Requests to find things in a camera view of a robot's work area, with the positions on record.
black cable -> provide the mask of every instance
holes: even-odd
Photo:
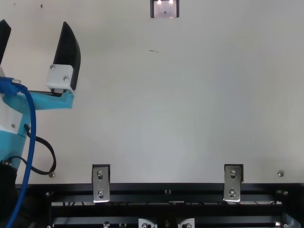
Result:
[[[27,130],[28,137],[30,138],[30,132],[29,132],[30,128],[29,128],[29,126],[27,124],[25,124],[24,127]],[[53,147],[51,146],[51,144],[49,144],[46,140],[44,140],[44,139],[36,136],[36,141],[38,143],[41,143],[42,145],[45,145],[49,149],[49,151],[51,152],[52,157],[53,157],[53,165],[52,165],[51,169],[48,172],[41,171],[41,170],[35,168],[34,166],[31,166],[30,169],[32,171],[34,171],[35,173],[38,173],[40,175],[49,175],[50,173],[54,172],[55,169],[56,169],[56,156],[55,156],[55,152],[54,152]],[[22,158],[20,156],[12,156],[12,157],[9,157],[8,160],[11,162],[11,160],[14,159],[14,158],[21,159],[25,164],[28,163],[24,158]]]

cable connector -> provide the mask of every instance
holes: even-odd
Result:
[[[16,95],[18,92],[23,93],[28,88],[20,83],[20,80],[11,77],[0,77],[0,94]]]

metal bracket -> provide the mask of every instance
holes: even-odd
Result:
[[[185,219],[178,224],[179,228],[195,228],[195,219],[194,218],[188,218]]]
[[[240,202],[242,165],[225,165],[224,201]]]
[[[110,173],[108,166],[92,167],[92,185],[94,203],[104,203],[110,201]]]
[[[148,219],[139,218],[138,219],[138,228],[157,228],[157,223],[152,222]]]

silver bracket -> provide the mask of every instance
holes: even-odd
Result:
[[[178,223],[179,228],[195,228],[194,218],[188,218]]]
[[[157,228],[157,223],[145,218],[139,218],[138,228]]]
[[[225,165],[224,201],[240,202],[242,166]]]
[[[92,167],[92,185],[94,203],[104,203],[110,201],[110,178],[107,166]]]

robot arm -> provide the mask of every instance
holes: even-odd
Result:
[[[0,21],[0,64],[10,30],[6,21]],[[28,91],[25,86],[20,85],[19,80],[5,77],[0,66],[0,226],[3,219],[7,228],[13,226],[25,196],[36,139],[35,111],[72,108],[80,58],[78,42],[69,25],[64,22],[54,62],[47,77],[47,86],[51,92]],[[27,137],[25,125],[30,126],[31,121],[33,135],[30,138],[28,164],[17,200],[14,188],[20,160],[14,159],[9,164],[7,159],[22,156]]]
[[[0,64],[10,36],[6,21],[0,22]],[[30,92],[36,110],[72,108],[80,68],[80,49],[69,25],[64,22],[47,86],[51,92]],[[5,77],[0,67],[0,76]],[[0,97],[0,161],[21,156],[26,139],[24,125],[30,125],[29,106],[23,94]],[[18,168],[20,161],[12,166]]]

